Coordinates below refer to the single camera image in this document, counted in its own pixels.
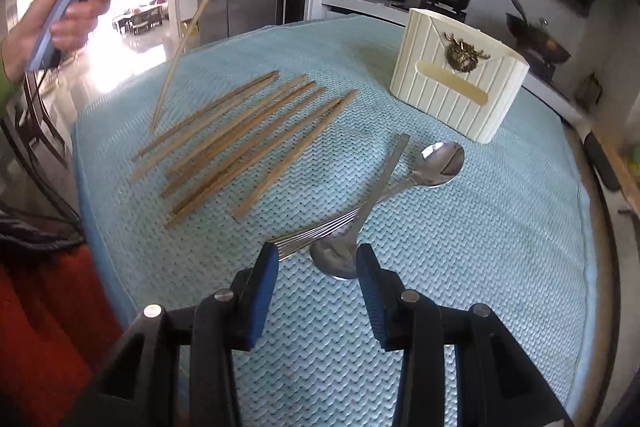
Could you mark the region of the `black gas hob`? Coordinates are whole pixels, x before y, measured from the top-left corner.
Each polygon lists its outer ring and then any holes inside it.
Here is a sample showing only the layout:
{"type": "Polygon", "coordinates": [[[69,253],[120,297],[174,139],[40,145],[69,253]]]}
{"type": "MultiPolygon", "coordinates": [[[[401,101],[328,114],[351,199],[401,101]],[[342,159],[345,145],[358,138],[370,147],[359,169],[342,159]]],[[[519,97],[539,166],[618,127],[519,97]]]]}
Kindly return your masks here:
{"type": "Polygon", "coordinates": [[[464,95],[468,90],[461,83],[466,81],[476,101],[488,98],[491,86],[498,81],[522,82],[526,72],[550,80],[560,65],[544,63],[533,51],[521,48],[516,39],[511,48],[452,17],[412,9],[390,87],[398,98],[418,103],[430,86],[464,95]]]}

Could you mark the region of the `large steel spoon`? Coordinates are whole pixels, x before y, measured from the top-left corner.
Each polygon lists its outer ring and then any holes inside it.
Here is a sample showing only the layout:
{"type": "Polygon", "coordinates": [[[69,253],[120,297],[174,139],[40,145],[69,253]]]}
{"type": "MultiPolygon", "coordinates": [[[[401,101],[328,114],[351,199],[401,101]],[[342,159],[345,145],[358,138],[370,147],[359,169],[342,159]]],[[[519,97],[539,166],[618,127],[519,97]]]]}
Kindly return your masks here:
{"type": "MultiPolygon", "coordinates": [[[[425,147],[416,158],[409,173],[392,185],[386,187],[378,202],[391,198],[408,188],[415,186],[438,187],[457,176],[464,165],[465,153],[461,144],[457,142],[437,142],[425,147]]],[[[286,234],[272,240],[278,247],[279,260],[283,261],[293,256],[297,251],[309,246],[322,232],[331,232],[337,228],[344,228],[355,218],[360,207],[344,211],[332,218],[323,220],[318,225],[304,228],[295,233],[286,234]]]]}

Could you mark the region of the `dark glass kettle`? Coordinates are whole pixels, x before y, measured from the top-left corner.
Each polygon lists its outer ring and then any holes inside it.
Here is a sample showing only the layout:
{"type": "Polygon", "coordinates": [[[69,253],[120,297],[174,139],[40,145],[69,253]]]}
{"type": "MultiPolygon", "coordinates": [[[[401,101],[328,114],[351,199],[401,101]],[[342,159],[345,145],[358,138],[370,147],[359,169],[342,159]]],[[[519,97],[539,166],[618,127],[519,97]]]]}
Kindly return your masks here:
{"type": "Polygon", "coordinates": [[[575,92],[575,102],[585,111],[591,112],[600,102],[601,83],[594,72],[585,77],[575,92]]]}

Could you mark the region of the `light blue table towel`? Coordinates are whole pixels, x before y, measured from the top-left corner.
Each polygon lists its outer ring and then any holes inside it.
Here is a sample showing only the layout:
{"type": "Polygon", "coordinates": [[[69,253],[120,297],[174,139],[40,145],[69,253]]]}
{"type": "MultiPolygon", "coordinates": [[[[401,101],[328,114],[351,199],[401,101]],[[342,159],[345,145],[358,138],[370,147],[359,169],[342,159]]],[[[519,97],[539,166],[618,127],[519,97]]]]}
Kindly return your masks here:
{"type": "MultiPolygon", "coordinates": [[[[134,184],[165,71],[149,70],[91,103],[73,131],[87,241],[122,323],[143,307],[195,305],[251,265],[262,243],[347,210],[366,196],[400,134],[420,150],[457,133],[390,94],[399,27],[352,16],[271,27],[183,57],[163,123],[265,72],[307,74],[352,103],[242,219],[232,212],[291,150],[279,145],[202,207],[167,228],[168,157],[134,184]]],[[[360,239],[381,265],[435,303],[486,303],[521,343],[576,424],[598,393],[596,217],[576,136],[527,91],[494,139],[464,141],[448,184],[413,187],[372,211],[360,239]]],[[[234,358],[247,426],[386,426],[401,356],[375,340],[359,285],[326,277],[306,253],[281,263],[264,335],[234,358]]]]}

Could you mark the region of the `wok with glass lid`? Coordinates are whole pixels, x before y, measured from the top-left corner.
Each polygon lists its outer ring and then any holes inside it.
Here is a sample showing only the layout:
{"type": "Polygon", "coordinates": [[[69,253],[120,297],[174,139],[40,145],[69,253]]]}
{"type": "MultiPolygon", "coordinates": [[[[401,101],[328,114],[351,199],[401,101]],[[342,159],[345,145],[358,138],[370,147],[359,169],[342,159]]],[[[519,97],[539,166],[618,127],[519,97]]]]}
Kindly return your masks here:
{"type": "Polygon", "coordinates": [[[518,14],[506,13],[506,27],[518,45],[536,53],[546,64],[566,63],[570,59],[570,52],[550,36],[546,26],[529,23],[520,0],[511,0],[511,3],[518,14]]]}

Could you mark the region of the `small steel spoon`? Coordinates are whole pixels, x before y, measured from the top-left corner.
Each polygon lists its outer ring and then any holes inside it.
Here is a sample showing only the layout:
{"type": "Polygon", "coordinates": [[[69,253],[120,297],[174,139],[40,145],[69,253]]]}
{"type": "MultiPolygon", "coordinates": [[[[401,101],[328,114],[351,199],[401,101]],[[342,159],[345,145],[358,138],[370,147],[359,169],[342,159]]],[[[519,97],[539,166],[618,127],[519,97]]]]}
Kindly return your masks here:
{"type": "Polygon", "coordinates": [[[398,136],[393,152],[385,161],[381,176],[378,177],[378,181],[373,185],[367,200],[356,211],[355,218],[352,219],[345,231],[338,233],[340,228],[337,228],[331,232],[322,232],[318,239],[310,244],[311,260],[323,274],[340,280],[352,280],[357,276],[358,235],[378,198],[383,194],[409,140],[408,134],[403,133],[398,136]]]}

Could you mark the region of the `cream utensil holder box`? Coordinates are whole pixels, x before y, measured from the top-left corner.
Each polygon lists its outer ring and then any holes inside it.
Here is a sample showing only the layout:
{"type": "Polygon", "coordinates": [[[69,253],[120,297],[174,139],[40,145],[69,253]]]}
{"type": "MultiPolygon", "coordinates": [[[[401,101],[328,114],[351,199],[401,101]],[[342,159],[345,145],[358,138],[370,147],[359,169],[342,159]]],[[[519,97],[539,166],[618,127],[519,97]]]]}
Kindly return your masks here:
{"type": "Polygon", "coordinates": [[[409,11],[390,93],[476,143],[495,136],[528,74],[525,58],[453,18],[409,11]]]}

